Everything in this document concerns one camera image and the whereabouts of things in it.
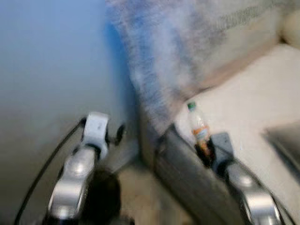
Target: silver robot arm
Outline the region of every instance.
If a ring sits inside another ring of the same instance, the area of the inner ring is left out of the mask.
[[[232,196],[239,203],[246,225],[292,225],[286,210],[274,196],[233,156],[227,133],[211,136],[216,160],[212,170],[224,179]]]
[[[92,112],[88,115],[82,142],[71,154],[63,167],[48,205],[48,216],[57,220],[75,220],[80,216],[88,183],[99,160],[108,153],[105,141],[109,117]]]

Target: plastic bottle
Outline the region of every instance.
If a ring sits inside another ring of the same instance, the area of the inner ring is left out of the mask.
[[[198,157],[203,161],[204,165],[209,167],[214,159],[214,151],[210,140],[210,129],[203,113],[196,107],[195,102],[188,103],[189,122],[192,133],[196,138],[195,148]]]

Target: white wall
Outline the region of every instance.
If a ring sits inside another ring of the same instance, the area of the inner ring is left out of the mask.
[[[12,221],[29,184],[58,141],[89,111],[126,122],[111,161],[137,152],[135,96],[125,53],[105,21],[104,0],[4,0],[0,3],[0,223]],[[63,159],[55,159],[25,212],[45,210]]]

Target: green bottle cap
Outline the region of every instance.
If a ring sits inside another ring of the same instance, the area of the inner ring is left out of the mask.
[[[192,110],[194,108],[196,108],[196,102],[190,102],[187,104],[187,107],[189,110]]]

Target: couch cushion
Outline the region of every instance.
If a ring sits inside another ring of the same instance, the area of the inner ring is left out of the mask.
[[[291,13],[286,18],[282,36],[287,43],[300,49],[300,10]]]
[[[193,98],[211,132],[226,131],[235,156],[273,192],[300,224],[300,183],[264,139],[265,128],[300,119],[300,51],[278,45],[223,85]],[[188,109],[175,126],[188,142]]]

